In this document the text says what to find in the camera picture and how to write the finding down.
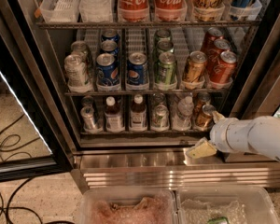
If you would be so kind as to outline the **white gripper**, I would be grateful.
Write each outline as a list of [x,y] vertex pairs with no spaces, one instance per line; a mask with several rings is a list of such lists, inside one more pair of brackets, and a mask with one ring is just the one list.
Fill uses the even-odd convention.
[[225,153],[254,152],[248,144],[251,120],[224,118],[217,111],[213,111],[212,116],[215,125],[211,129],[210,140],[214,145],[204,137],[186,150],[187,157],[192,159],[210,157],[217,153],[217,149]]

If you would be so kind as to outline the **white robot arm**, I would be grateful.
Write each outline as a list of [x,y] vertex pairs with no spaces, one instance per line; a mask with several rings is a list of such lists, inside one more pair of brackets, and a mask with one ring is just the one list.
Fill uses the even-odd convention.
[[200,139],[193,147],[186,148],[184,155],[190,159],[200,159],[223,153],[247,152],[260,154],[280,162],[280,119],[261,116],[255,119],[239,120],[225,118],[213,112],[214,126],[210,139]]

